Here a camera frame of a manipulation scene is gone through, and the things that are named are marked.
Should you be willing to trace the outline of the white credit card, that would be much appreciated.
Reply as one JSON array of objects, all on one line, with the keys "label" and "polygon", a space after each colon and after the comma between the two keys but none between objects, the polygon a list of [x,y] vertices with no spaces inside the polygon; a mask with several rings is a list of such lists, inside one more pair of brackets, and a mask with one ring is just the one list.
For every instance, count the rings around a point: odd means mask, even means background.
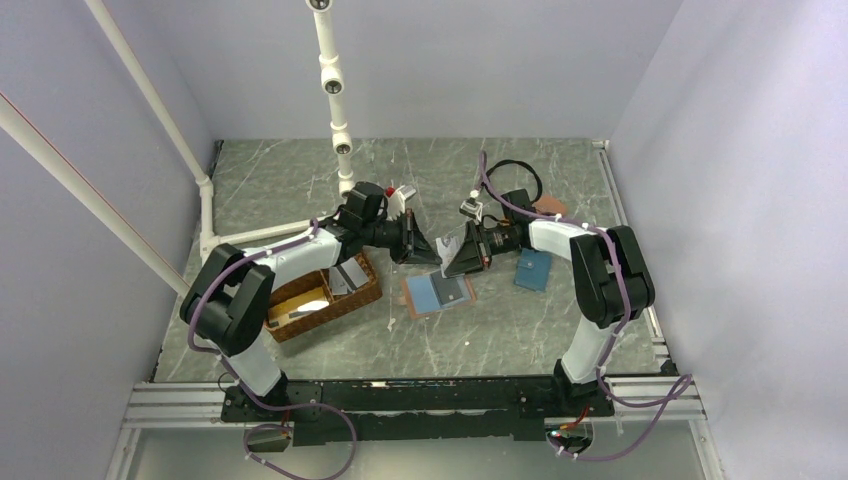
[{"label": "white credit card", "polygon": [[445,270],[455,259],[461,246],[462,241],[456,236],[438,237],[436,239],[436,250],[441,259],[440,268],[442,270]]}]

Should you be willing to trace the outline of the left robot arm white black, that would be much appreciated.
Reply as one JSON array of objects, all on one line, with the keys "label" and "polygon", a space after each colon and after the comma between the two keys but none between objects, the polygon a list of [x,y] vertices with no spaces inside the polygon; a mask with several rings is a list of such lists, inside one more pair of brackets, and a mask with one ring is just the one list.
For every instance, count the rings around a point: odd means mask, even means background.
[{"label": "left robot arm white black", "polygon": [[396,264],[438,265],[408,206],[410,185],[382,187],[360,181],[337,210],[289,240],[261,248],[229,243],[208,255],[179,309],[191,350],[211,353],[250,391],[248,407],[264,420],[287,406],[282,370],[262,344],[275,290],[306,274],[336,267],[366,247],[382,248]]}]

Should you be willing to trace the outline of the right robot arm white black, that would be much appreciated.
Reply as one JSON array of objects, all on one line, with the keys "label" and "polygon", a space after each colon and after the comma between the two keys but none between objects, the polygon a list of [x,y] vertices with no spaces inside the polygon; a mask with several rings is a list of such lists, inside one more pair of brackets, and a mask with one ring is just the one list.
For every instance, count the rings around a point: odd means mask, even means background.
[{"label": "right robot arm white black", "polygon": [[472,191],[459,211],[467,217],[462,243],[443,266],[446,277],[482,272],[495,256],[522,248],[570,262],[581,319],[554,367],[551,401],[574,415],[600,388],[615,336],[655,300],[655,288],[633,230],[579,224],[537,211],[525,190],[500,197],[504,219],[483,224],[482,205]]}]

